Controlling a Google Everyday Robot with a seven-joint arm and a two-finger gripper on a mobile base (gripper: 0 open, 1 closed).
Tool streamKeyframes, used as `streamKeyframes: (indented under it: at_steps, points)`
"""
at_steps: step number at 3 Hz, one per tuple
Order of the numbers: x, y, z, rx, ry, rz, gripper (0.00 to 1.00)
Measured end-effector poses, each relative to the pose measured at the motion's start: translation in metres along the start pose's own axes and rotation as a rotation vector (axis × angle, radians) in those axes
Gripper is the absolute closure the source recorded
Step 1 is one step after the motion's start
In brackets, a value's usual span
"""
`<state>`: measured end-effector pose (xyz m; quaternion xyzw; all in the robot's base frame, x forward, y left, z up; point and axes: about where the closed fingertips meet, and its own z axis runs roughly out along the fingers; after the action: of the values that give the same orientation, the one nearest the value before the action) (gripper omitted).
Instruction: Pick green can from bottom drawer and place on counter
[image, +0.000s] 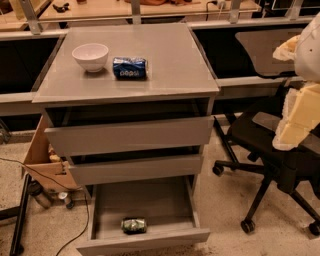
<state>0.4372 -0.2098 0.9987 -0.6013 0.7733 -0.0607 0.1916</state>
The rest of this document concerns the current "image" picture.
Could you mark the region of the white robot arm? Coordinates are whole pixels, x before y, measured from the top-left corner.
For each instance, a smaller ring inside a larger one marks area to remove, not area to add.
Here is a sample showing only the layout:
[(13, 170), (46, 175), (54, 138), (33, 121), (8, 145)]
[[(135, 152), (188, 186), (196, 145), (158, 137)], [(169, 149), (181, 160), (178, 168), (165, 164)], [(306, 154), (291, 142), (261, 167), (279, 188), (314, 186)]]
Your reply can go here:
[(277, 60), (294, 61), (295, 73), (305, 81), (290, 89), (272, 145), (289, 151), (297, 147), (320, 123), (320, 13), (303, 29), (273, 52)]

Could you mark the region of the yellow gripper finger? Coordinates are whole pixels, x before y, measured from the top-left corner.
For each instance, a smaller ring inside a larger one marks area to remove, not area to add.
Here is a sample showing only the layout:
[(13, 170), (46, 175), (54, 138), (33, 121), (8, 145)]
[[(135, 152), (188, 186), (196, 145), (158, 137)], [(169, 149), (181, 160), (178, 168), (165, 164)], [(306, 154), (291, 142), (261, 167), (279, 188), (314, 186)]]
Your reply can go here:
[(306, 83), (301, 89), (290, 88), (284, 101), (272, 145), (289, 151), (297, 147), (320, 123), (320, 84)]
[(282, 43), (273, 52), (273, 58), (280, 61), (288, 61), (295, 59), (295, 50), (300, 36), (296, 35)]

